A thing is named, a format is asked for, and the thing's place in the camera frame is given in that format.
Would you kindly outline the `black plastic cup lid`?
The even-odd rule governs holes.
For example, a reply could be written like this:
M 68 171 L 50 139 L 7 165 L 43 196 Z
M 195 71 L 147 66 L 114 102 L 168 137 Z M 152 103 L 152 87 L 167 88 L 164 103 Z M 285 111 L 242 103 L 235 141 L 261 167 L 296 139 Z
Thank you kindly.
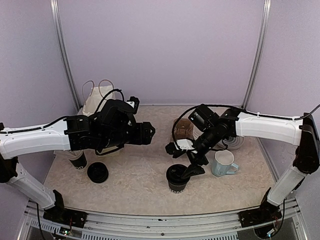
M 166 171 L 166 179 L 173 185 L 184 185 L 190 180 L 190 177 L 182 178 L 186 169 L 187 167 L 183 164 L 171 165 Z

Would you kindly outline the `stack of black lids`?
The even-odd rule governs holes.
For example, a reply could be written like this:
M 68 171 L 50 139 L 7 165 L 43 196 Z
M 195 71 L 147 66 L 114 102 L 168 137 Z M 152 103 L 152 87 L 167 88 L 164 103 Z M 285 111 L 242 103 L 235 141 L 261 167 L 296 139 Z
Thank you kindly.
M 94 162 L 88 167 L 87 176 L 93 183 L 101 184 L 108 179 L 109 171 L 103 162 Z

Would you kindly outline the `stack of paper cups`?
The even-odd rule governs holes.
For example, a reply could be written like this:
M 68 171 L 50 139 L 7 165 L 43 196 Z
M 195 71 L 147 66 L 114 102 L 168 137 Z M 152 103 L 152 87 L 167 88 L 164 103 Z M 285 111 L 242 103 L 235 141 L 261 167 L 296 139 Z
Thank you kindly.
M 203 132 L 194 125 L 193 132 L 192 132 L 193 139 L 197 140 L 202 134 Z

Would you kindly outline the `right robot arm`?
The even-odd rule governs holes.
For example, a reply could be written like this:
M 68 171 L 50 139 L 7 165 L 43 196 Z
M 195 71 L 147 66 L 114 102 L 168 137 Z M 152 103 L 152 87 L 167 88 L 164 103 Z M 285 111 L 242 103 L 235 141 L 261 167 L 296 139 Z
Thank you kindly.
M 208 163 L 205 155 L 218 142 L 230 137 L 269 139 L 297 147 L 292 165 L 265 194 L 255 212 L 260 222 L 268 221 L 285 198 L 320 166 L 320 138 L 311 113 L 304 113 L 301 117 L 285 117 L 248 112 L 231 106 L 219 115 L 206 104 L 194 106 L 191 111 L 188 118 L 202 134 L 194 141 L 173 141 L 177 150 L 189 155 L 190 166 L 183 178 L 202 174 L 202 166 Z

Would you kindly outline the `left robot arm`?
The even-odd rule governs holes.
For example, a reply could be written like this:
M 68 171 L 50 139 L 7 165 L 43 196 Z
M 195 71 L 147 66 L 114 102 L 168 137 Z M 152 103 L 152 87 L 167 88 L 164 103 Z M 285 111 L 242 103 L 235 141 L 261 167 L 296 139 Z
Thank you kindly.
M 46 125 L 30 128 L 0 127 L 0 181 L 13 186 L 63 223 L 70 218 L 62 195 L 30 175 L 18 156 L 46 151 L 101 152 L 110 147 L 149 145 L 155 134 L 150 122 L 137 122 L 139 100 L 109 99 L 90 116 L 62 116 Z

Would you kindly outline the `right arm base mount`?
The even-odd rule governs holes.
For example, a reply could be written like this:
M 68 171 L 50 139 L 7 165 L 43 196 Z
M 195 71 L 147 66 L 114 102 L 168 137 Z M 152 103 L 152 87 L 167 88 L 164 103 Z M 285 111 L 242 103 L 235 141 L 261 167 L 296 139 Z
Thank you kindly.
M 275 206 L 267 202 L 270 189 L 271 188 L 269 188 L 263 196 L 259 207 L 243 210 L 238 213 L 242 228 L 268 223 L 283 217 L 279 206 Z

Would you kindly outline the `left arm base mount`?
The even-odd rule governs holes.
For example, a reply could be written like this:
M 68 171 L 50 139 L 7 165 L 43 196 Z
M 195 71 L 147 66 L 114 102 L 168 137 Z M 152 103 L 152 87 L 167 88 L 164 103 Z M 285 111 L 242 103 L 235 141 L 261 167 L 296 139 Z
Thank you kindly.
M 43 218 L 69 227 L 84 228 L 88 214 L 84 211 L 66 208 L 62 195 L 53 190 L 55 201 L 53 207 L 44 210 Z

